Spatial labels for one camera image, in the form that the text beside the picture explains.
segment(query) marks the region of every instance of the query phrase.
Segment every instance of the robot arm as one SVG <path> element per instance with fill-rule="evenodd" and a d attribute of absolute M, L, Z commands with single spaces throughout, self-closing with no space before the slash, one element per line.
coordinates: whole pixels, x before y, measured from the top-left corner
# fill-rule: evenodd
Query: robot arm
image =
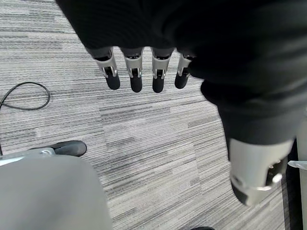
<path fill-rule="evenodd" d="M 222 119 L 237 198 L 252 206 L 281 179 L 307 104 L 307 2 L 56 0 L 111 89 L 112 46 L 124 53 L 131 87 L 142 88 L 142 48 L 153 50 L 161 92 L 172 51 L 175 85 L 204 79 L 201 92 Z"/>

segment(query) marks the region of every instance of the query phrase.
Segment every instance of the black cable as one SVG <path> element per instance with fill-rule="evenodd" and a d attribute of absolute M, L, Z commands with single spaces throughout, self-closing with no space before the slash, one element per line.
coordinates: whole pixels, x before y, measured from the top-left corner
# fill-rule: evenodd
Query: black cable
<path fill-rule="evenodd" d="M 14 91 L 14 90 L 15 90 L 16 88 L 18 88 L 19 86 L 25 85 L 25 84 L 33 84 L 33 85 L 38 85 L 38 86 L 42 87 L 42 88 L 47 92 L 47 94 L 48 94 L 48 99 L 47 99 L 46 103 L 43 104 L 42 106 L 34 107 L 34 108 L 23 108 L 23 107 L 12 106 L 12 105 L 5 104 L 5 103 L 4 103 L 5 99 L 10 95 L 10 93 L 11 93 L 12 91 Z M 36 82 L 26 81 L 26 82 L 22 82 L 22 83 L 19 83 L 19 84 L 15 85 L 13 88 L 11 88 L 11 89 L 4 95 L 4 97 L 1 99 L 1 102 L 0 102 L 0 110 L 1 110 L 1 107 L 2 107 L 2 106 L 6 106 L 6 107 L 9 107 L 9 108 L 13 108 L 13 109 L 20 109 L 20 110 L 38 110 L 38 109 L 44 108 L 44 107 L 50 102 L 50 98 L 51 98 L 50 91 L 49 91 L 44 85 L 39 84 L 39 83 L 36 83 Z M 2 149 L 1 149 L 1 144 L 0 144 L 0 156 L 3 156 Z"/>

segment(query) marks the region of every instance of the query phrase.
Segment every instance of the black shoe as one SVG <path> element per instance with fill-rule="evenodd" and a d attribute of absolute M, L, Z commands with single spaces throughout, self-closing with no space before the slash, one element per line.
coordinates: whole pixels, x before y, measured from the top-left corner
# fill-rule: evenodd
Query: black shoe
<path fill-rule="evenodd" d="M 211 227 L 198 227 L 198 228 L 191 229 L 191 230 L 214 230 L 214 229 Z"/>

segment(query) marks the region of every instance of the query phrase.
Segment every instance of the floor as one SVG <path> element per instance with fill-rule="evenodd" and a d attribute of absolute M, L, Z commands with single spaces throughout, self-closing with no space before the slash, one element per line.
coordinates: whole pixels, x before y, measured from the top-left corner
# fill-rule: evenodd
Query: floor
<path fill-rule="evenodd" d="M 165 89 L 152 90 L 151 52 L 143 54 L 143 90 L 136 94 L 115 48 L 121 87 L 110 90 L 52 0 L 0 1 L 0 98 L 23 81 L 52 94 L 38 111 L 2 108 L 4 154 L 63 140 L 83 140 L 109 200 L 114 230 L 284 230 L 281 185 L 254 208 L 240 204 L 229 182 L 220 118 L 200 80 L 174 86 L 179 55 Z M 46 94 L 24 86 L 8 104 L 36 106 Z"/>

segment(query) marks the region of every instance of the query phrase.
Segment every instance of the black sleeve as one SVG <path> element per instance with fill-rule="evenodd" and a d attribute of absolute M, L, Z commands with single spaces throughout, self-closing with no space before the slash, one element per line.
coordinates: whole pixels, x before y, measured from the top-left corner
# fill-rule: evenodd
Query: black sleeve
<path fill-rule="evenodd" d="M 177 47 L 227 138 L 292 139 L 307 102 L 306 0 L 56 0 L 85 47 Z"/>

